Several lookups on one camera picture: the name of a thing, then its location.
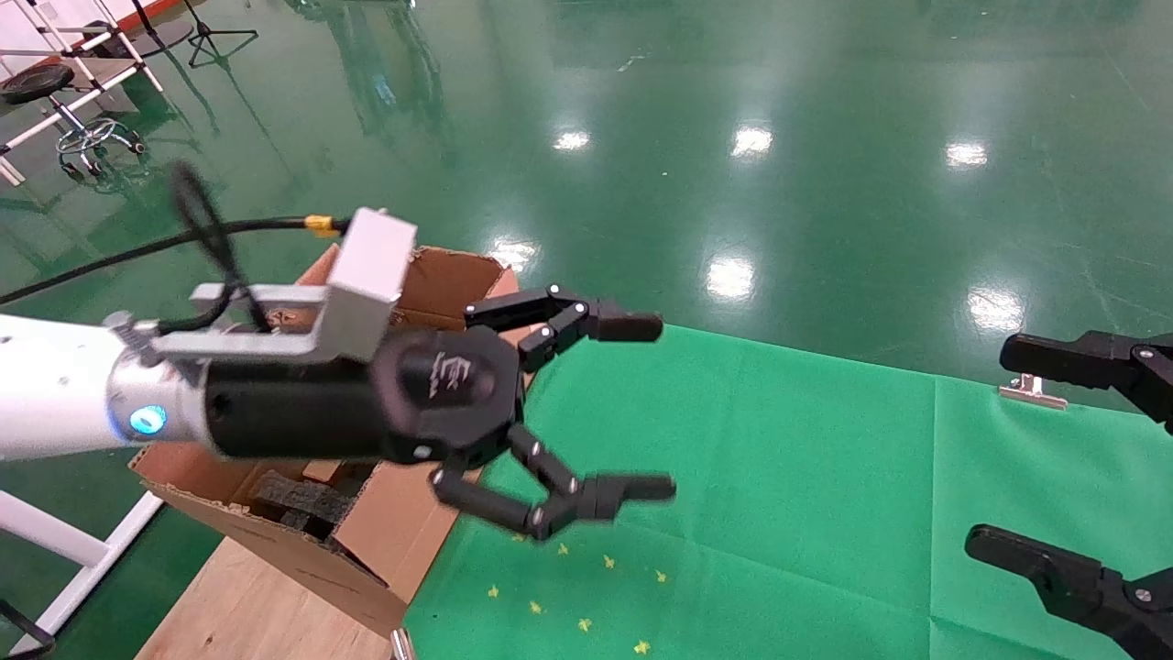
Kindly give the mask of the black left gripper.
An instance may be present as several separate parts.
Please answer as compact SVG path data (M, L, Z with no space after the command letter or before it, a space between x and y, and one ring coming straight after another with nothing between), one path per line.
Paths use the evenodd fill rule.
M666 472L579 477L515 423L522 370L541 370L583 338L655 343L660 314L552 284L472 302L465 322L473 329L389 329L368 363L210 365L203 404L211 445L233 460L443 461L429 476L441 504L536 542L570 523L613 520L628 501L674 498ZM515 329L529 331L516 347L499 336ZM545 489L540 504L465 478L472 464L501 456L507 438Z

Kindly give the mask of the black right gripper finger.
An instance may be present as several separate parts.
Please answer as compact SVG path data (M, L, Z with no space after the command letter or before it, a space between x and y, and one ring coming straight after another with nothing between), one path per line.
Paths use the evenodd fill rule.
M1112 639L1132 659L1172 656L1172 569L1139 579L1089 556L979 523L965 552L1035 585L1047 614Z
M1114 389L1172 433L1171 334L1135 338L1089 331L1067 342L1019 333L1005 339L1001 365L1086 389Z

